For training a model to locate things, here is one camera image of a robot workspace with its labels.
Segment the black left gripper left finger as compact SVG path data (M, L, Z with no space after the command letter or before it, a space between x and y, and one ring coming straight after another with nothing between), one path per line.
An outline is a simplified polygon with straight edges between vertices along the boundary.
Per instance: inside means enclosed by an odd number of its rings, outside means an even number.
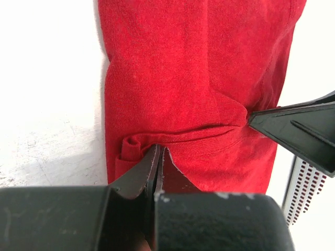
M152 240L160 146L105 186L1 189L1 250L126 250Z

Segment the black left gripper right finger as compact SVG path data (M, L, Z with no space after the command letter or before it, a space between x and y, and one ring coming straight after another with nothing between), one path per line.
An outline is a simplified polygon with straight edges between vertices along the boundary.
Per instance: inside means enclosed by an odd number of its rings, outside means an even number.
M156 250L294 250L271 197L202 192L174 165L169 149L159 163L154 200Z

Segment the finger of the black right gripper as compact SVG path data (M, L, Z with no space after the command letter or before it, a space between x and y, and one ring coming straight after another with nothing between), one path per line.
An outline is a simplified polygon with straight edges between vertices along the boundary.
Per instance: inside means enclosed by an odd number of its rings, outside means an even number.
M254 112L248 125L334 177L334 92L312 101Z

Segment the bright red t shirt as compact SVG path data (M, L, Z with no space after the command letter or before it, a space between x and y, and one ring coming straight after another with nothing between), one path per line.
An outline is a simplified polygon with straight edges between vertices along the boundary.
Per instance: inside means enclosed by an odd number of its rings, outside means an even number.
M200 190L265 193L277 145L251 113L277 106L305 1L99 1L107 179L160 144Z

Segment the white plastic laundry basket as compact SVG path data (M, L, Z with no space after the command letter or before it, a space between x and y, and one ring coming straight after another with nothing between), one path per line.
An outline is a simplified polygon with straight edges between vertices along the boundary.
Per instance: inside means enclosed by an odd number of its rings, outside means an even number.
M306 213L313 196L322 192L327 176L308 162L294 157L282 210L287 226L294 225L299 216Z

